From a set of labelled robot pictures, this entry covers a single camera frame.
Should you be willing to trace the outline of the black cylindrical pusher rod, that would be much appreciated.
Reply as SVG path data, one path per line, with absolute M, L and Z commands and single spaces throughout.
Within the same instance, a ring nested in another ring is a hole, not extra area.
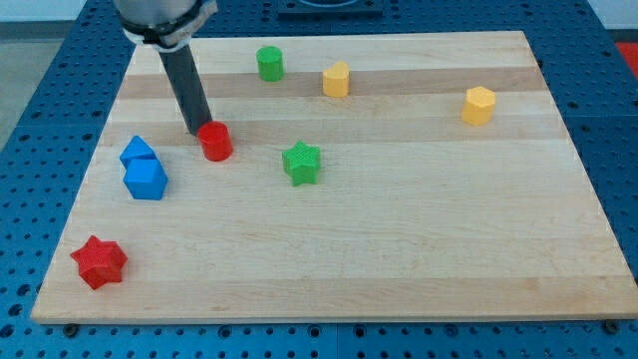
M 212 116 L 190 47 L 185 45 L 174 52 L 160 53 L 159 57 L 186 128 L 196 136 L 203 125 L 212 121 Z

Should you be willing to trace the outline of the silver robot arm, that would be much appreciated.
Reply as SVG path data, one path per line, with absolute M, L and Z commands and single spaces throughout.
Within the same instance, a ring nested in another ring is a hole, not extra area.
M 125 36 L 158 53 L 188 132 L 212 121 L 189 46 L 192 36 L 217 12 L 215 0 L 114 0 Z

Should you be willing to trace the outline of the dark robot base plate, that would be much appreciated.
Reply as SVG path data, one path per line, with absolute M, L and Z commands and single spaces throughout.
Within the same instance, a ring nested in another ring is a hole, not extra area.
M 276 0 L 279 18 L 302 16 L 380 16 L 384 0 Z

